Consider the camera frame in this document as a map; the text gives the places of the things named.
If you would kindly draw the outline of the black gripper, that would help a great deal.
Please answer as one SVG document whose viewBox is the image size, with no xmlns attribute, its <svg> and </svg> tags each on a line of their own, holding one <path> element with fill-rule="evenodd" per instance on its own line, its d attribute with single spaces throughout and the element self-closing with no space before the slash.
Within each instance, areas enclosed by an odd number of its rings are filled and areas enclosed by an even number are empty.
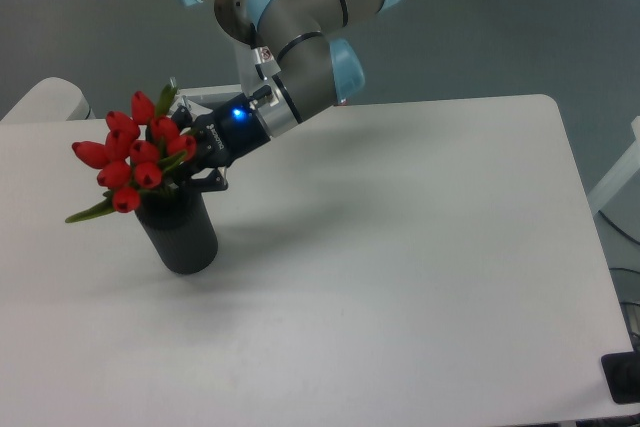
<svg viewBox="0 0 640 427">
<path fill-rule="evenodd" d="M 223 167 L 270 141 L 270 136 L 244 94 L 227 101 L 196 119 L 179 106 L 170 120 L 180 134 L 193 135 L 196 153 L 193 162 L 183 162 L 169 170 L 169 178 L 180 191 L 223 192 L 229 188 Z"/>
</svg>

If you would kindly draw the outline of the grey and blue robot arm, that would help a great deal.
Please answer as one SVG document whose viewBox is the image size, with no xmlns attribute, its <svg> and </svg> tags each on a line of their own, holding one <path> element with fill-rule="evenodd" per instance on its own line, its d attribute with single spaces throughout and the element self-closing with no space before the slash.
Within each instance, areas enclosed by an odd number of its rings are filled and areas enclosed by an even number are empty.
<svg viewBox="0 0 640 427">
<path fill-rule="evenodd" d="M 232 163 L 273 138 L 340 104 L 365 84 L 360 61 L 335 32 L 371 18 L 401 0 L 180 0 L 211 4 L 227 35 L 251 58 L 241 93 L 206 114 L 178 109 L 193 133 L 194 157 L 174 181 L 221 191 Z"/>
</svg>

